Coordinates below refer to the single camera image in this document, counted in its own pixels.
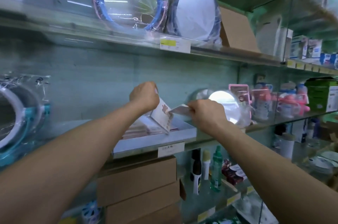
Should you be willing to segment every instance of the price tag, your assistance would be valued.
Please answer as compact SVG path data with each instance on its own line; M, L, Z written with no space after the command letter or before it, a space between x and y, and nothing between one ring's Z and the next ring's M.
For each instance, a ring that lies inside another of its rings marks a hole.
M238 199L241 198L241 193L238 193L236 195L234 195L233 197L230 197L227 201L226 201L226 206L234 203L235 201L237 201Z
M286 62L286 66L288 68L296 68L296 62L294 60L288 59L288 61Z
M206 212L198 215L197 216L197 222L202 222L202 221L206 220L206 218L209 218L215 212L216 212L216 207L214 206L211 209L207 210Z
M253 186L249 186L247 191L246 191L246 194L250 194L251 192L255 191L254 187Z
M311 64L305 64L305 70L306 71L312 71L312 65Z
M319 72L319 67L316 65L312 66L312 72Z
M159 48L167 51L190 53L190 41L183 38L168 37L160 39Z
M304 70L305 64L304 64L304 63L296 63L296 68L297 68L297 69Z
M184 142L166 145L158 148L157 157L173 155L182 151L184 151Z

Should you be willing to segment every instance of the white cylinder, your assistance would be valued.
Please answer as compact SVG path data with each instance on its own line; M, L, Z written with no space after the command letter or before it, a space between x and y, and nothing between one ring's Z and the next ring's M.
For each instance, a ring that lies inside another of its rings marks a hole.
M281 139L281 150L280 150L280 155L292 159L292 153L293 153L293 145L294 141L287 141L284 139Z

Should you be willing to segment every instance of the green spray bottle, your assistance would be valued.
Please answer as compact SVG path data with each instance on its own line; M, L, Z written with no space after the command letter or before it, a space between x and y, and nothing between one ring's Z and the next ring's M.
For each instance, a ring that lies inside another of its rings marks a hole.
M223 156L221 154L221 146L217 146L216 152L213 154L213 163L211 166L211 180L210 180L210 188L219 192L219 187L222 184L222 163Z

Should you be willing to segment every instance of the white card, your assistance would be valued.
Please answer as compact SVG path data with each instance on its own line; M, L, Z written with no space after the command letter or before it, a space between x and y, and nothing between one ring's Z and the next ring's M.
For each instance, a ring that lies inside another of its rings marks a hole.
M157 157L173 155L182 151L184 151L184 142L167 145L158 148Z
M180 105L178 107L173 108L169 112L173 113L173 114L178 114L178 115L187 115L187 116L190 116L190 107L188 107L185 104L182 104L182 105Z
M173 114L171 114L171 108L159 98L158 106L151 112L150 118L153 119L159 126L161 126L166 133L170 132L171 119Z

